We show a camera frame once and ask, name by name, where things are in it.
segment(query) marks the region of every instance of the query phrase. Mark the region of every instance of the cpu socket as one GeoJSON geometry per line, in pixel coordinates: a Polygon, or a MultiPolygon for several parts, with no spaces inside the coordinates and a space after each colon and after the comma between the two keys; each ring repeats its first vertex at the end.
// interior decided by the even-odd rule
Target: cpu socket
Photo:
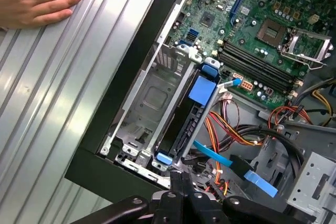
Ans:
{"type": "Polygon", "coordinates": [[[276,23],[271,19],[267,19],[261,26],[257,34],[257,38],[269,44],[270,46],[277,48],[278,45],[281,43],[285,32],[286,29],[284,28],[284,26],[276,23]]]}

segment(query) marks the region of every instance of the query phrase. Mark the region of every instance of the yellow wire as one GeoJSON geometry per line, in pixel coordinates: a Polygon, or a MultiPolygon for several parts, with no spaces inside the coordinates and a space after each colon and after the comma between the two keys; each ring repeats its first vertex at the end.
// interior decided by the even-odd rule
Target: yellow wire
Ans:
{"type": "Polygon", "coordinates": [[[254,145],[253,143],[250,143],[248,141],[246,141],[245,139],[243,139],[232,127],[231,125],[229,125],[219,114],[217,114],[216,112],[212,111],[211,113],[215,114],[222,123],[225,124],[226,127],[228,127],[242,142],[248,144],[248,145],[254,145]]]}
{"type": "Polygon", "coordinates": [[[229,186],[227,185],[227,182],[225,182],[225,189],[224,189],[224,196],[227,194],[227,190],[228,190],[229,186]]]}
{"type": "MultiPolygon", "coordinates": [[[[209,133],[209,136],[210,136],[212,146],[213,146],[214,150],[217,150],[216,142],[215,142],[215,138],[214,138],[214,132],[212,131],[209,118],[205,119],[205,124],[208,128],[208,133],[209,133]]],[[[217,171],[221,169],[221,165],[219,164],[219,162],[216,162],[216,168],[217,168],[217,171]]],[[[218,184],[219,177],[220,177],[220,173],[217,172],[216,177],[215,177],[215,183],[216,184],[218,184]]]]}
{"type": "MultiPolygon", "coordinates": [[[[332,117],[331,107],[330,107],[329,102],[326,100],[326,98],[323,95],[321,95],[317,90],[315,90],[312,93],[312,96],[315,97],[316,99],[318,99],[322,104],[325,105],[325,107],[328,110],[328,113],[329,113],[330,117],[332,117]]],[[[327,120],[325,120],[325,122],[322,124],[322,126],[326,126],[329,121],[330,121],[330,118],[328,118],[327,120]]]]}

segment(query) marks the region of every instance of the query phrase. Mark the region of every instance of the chip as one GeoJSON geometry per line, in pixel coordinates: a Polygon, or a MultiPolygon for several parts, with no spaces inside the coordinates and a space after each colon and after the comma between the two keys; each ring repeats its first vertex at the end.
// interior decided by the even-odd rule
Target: chip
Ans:
{"type": "Polygon", "coordinates": [[[283,9],[283,13],[285,13],[285,14],[289,14],[289,12],[290,12],[290,8],[286,6],[286,7],[283,9]]]}
{"type": "Polygon", "coordinates": [[[300,13],[299,12],[294,12],[293,13],[293,19],[299,19],[300,13]]]}
{"type": "Polygon", "coordinates": [[[276,1],[275,4],[274,4],[274,6],[273,6],[273,9],[274,9],[274,10],[275,10],[275,9],[279,9],[280,6],[281,6],[281,3],[278,2],[278,1],[276,1]]]}
{"type": "Polygon", "coordinates": [[[248,14],[250,13],[250,9],[246,8],[245,6],[243,6],[241,8],[241,11],[240,11],[242,14],[248,16],[248,14]]]}
{"type": "Polygon", "coordinates": [[[284,37],[285,32],[286,28],[284,26],[271,19],[267,19],[261,26],[257,38],[270,46],[277,48],[284,37]]]}
{"type": "Polygon", "coordinates": [[[204,12],[201,20],[199,21],[202,25],[206,27],[211,27],[215,20],[215,16],[212,15],[211,13],[204,12]]]}

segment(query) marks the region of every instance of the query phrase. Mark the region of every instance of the blue plastic tab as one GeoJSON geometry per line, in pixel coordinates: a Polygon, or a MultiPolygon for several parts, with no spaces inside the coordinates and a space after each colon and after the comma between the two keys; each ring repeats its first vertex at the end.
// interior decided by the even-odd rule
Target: blue plastic tab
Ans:
{"type": "Polygon", "coordinates": [[[198,76],[188,97],[205,106],[215,88],[216,83],[205,79],[203,76],[198,76]]]}
{"type": "Polygon", "coordinates": [[[218,70],[209,66],[209,65],[207,65],[207,64],[204,64],[202,66],[202,71],[210,74],[214,78],[218,75],[218,70]]]}
{"type": "Polygon", "coordinates": [[[158,153],[156,159],[166,165],[171,165],[173,163],[173,159],[171,157],[168,157],[167,155],[164,155],[161,152],[158,153]]]}
{"type": "Polygon", "coordinates": [[[261,190],[263,190],[265,193],[267,193],[269,196],[274,198],[274,196],[277,194],[278,189],[272,186],[270,183],[268,183],[266,180],[261,178],[258,174],[253,172],[252,170],[249,170],[244,177],[250,181],[251,183],[255,184],[257,187],[259,187],[261,190]]]}
{"type": "Polygon", "coordinates": [[[205,147],[204,145],[202,145],[201,143],[199,143],[198,141],[194,141],[194,146],[203,154],[205,154],[206,156],[214,159],[215,161],[220,162],[222,165],[225,165],[227,167],[230,167],[230,165],[232,164],[231,160],[226,159],[225,157],[220,156],[219,154],[213,152],[212,150],[208,149],[207,147],[205,147]]]}
{"type": "Polygon", "coordinates": [[[233,80],[233,86],[238,86],[242,83],[242,81],[240,79],[235,79],[233,80]]]}

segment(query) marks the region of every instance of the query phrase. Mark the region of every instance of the metal bracket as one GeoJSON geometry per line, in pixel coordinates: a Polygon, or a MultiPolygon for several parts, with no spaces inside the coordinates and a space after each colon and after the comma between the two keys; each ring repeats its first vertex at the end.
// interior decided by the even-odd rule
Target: metal bracket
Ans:
{"type": "Polygon", "coordinates": [[[316,34],[312,33],[310,31],[298,29],[298,28],[293,28],[293,30],[290,33],[290,41],[283,46],[281,49],[281,55],[294,60],[296,62],[299,62],[301,64],[304,64],[309,67],[309,69],[319,69],[322,68],[323,66],[326,66],[325,63],[322,61],[328,57],[331,56],[330,53],[328,53],[328,50],[332,50],[333,45],[331,44],[331,37],[321,35],[321,34],[316,34]],[[322,46],[319,48],[319,51],[316,53],[314,56],[306,56],[304,54],[296,54],[294,52],[295,46],[297,45],[299,38],[303,35],[307,35],[312,39],[320,39],[323,40],[322,46]],[[312,63],[317,63],[319,64],[318,67],[312,68],[311,65],[312,63]]]}

